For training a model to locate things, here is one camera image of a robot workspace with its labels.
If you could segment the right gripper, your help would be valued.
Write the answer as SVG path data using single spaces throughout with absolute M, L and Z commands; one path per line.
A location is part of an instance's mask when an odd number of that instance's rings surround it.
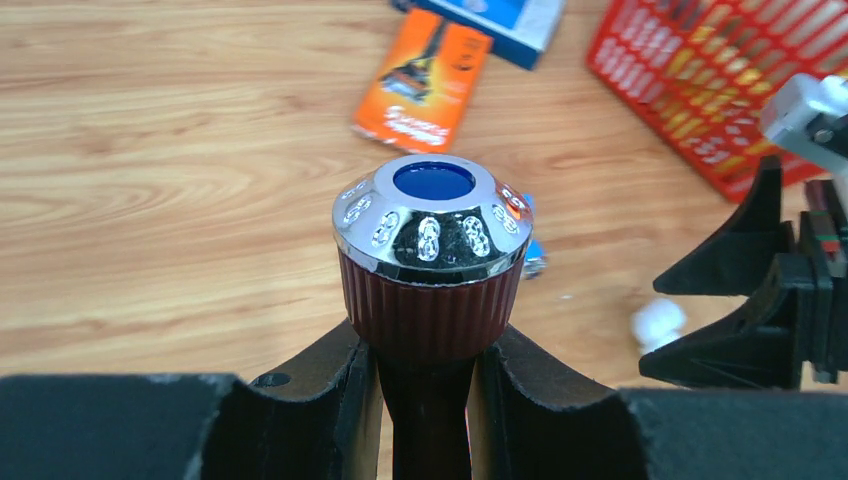
M 847 207 L 835 180 L 804 185 L 794 244 L 782 219 L 783 170 L 761 159 L 734 213 L 692 252 L 654 281 L 669 295 L 748 296 L 775 255 L 771 286 L 726 317 L 639 360 L 642 376 L 690 389 L 797 390 L 809 363 L 818 383 L 836 384 L 847 370 Z

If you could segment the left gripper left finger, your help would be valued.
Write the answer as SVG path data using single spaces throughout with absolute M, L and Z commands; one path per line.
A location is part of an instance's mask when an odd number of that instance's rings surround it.
M 5 479 L 372 479 L 374 358 L 342 323 L 245 382 L 233 374 L 1 381 Z

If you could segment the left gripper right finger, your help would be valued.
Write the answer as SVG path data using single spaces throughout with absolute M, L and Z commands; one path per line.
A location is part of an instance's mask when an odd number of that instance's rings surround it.
M 509 328 L 469 397 L 477 479 L 843 479 L 847 398 L 612 389 Z

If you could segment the white pipe elbow fitting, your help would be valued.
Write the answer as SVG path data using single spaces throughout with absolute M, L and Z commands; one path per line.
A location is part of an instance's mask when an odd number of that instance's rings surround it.
M 677 303 L 657 298 L 633 313 L 631 332 L 645 355 L 679 339 L 686 323 L 687 316 Z

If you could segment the brown water faucet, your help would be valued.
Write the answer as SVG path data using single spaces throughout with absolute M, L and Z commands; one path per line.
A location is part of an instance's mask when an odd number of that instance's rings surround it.
M 473 371 L 509 324 L 531 207 L 477 163 L 411 154 L 353 182 L 332 223 L 347 317 L 393 422 L 393 476 L 470 478 Z

